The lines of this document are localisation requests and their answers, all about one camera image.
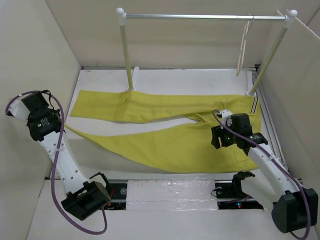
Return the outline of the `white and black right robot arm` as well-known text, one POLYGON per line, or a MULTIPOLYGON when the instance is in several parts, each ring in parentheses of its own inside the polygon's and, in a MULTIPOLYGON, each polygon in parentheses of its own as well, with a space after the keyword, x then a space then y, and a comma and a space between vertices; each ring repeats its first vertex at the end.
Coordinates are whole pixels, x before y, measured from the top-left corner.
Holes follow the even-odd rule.
POLYGON ((246 113, 213 110, 219 123, 211 128, 211 144, 216 148, 236 145, 252 160, 266 179, 264 183, 251 171, 239 171, 232 178, 231 191, 237 197, 252 197, 271 213, 276 228, 305 240, 317 224, 319 196, 294 178, 270 148, 267 139, 254 133, 246 113))

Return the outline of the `yellow trousers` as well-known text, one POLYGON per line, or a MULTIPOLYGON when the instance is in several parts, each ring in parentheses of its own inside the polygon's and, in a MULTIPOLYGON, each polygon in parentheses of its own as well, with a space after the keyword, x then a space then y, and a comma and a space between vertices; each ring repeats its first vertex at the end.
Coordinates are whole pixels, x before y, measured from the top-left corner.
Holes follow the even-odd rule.
POLYGON ((86 140, 130 161, 176 173, 230 173, 252 171, 257 165, 237 146, 216 149, 212 127, 218 125, 213 110, 249 116, 254 132, 261 129, 259 99, 246 95, 158 95, 138 91, 81 90, 70 115, 109 122, 147 124, 186 117, 192 123, 161 130, 102 136, 78 129, 86 140))

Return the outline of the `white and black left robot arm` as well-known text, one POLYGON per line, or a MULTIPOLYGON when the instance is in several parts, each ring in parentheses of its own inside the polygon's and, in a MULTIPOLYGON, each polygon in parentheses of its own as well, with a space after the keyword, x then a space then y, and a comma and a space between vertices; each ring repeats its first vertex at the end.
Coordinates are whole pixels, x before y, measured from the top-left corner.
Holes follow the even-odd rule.
POLYGON ((29 110, 27 127, 56 163, 54 172, 61 177, 66 195, 63 213, 83 221, 111 202, 113 189, 103 173, 97 173, 103 181, 94 181, 81 172, 64 132, 62 110, 50 108, 44 95, 45 91, 35 91, 21 100, 29 110))

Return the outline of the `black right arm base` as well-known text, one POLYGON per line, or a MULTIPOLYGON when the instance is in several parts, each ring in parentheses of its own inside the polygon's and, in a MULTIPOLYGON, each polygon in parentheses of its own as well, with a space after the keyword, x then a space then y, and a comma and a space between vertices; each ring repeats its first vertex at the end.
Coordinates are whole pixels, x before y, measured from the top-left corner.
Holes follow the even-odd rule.
POLYGON ((242 191, 241 182, 255 175, 250 171, 240 171, 231 180, 215 180, 211 195, 217 199, 219 210, 263 210, 263 206, 242 191))

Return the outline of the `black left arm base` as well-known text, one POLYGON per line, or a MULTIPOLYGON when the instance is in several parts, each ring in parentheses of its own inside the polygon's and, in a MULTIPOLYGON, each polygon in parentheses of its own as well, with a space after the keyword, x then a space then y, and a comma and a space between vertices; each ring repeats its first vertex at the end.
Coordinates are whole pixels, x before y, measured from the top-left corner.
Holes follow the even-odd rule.
POLYGON ((127 203, 128 183, 127 182, 112 182, 111 202, 108 203, 104 209, 109 211, 125 210, 127 203))

